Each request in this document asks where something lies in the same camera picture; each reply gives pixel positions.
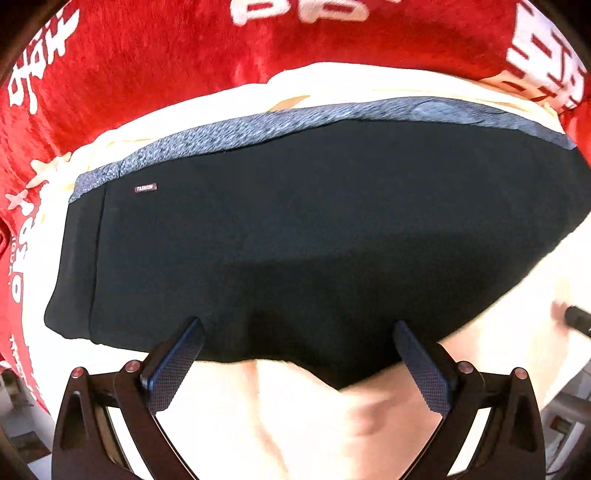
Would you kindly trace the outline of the black pants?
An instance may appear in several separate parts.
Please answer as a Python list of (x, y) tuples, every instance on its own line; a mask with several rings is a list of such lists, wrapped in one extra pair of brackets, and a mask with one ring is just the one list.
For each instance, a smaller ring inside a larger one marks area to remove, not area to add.
[(168, 160), (73, 201), (48, 328), (148, 351), (283, 360), (341, 389), (517, 285), (590, 211), (583, 155), (508, 129), (342, 121)]

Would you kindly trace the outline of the cream sofa cushion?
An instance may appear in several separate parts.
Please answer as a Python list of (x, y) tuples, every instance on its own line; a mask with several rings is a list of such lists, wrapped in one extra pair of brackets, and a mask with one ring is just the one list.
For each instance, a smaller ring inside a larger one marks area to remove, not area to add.
[[(134, 115), (129, 123), (83, 146), (34, 155), (31, 185), (41, 210), (28, 237), (25, 340), (36, 380), (51, 411), (58, 408), (68, 368), (115, 367), (126, 350), (62, 340), (40, 319), (57, 277), (65, 204), (76, 177), (120, 160), (168, 134), (217, 121), (283, 110), (386, 98), (461, 99), (520, 115), (561, 130), (557, 109), (491, 81), (472, 81), (422, 70), (345, 63), (315, 63), (269, 81), (235, 87)], [(590, 226), (583, 223), (513, 290), (473, 322), (446, 338), (456, 359), (506, 373), (531, 375), (537, 400), (548, 404), (588, 363), (590, 342), (561, 320), (569, 303), (587, 306)], [(190, 369), (165, 430), (192, 469), (205, 479), (395, 479), (435, 429), (402, 366), (333, 390), (300, 367), (266, 360), (199, 363)]]

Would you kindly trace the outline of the red blanket with white characters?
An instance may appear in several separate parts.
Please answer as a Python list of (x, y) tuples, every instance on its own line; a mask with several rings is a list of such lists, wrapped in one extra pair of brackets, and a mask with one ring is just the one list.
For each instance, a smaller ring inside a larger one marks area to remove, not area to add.
[(194, 97), (320, 62), (432, 71), (548, 108), (590, 150), (586, 1), (5, 1), (1, 354), (46, 401), (21, 324), (28, 233), (72, 153)]

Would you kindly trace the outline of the metal chair frame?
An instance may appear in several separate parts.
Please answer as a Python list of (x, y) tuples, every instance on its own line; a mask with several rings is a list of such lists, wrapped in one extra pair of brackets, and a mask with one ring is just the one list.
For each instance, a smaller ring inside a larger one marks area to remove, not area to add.
[(581, 370), (541, 412), (546, 479), (566, 479), (590, 453), (590, 372)]

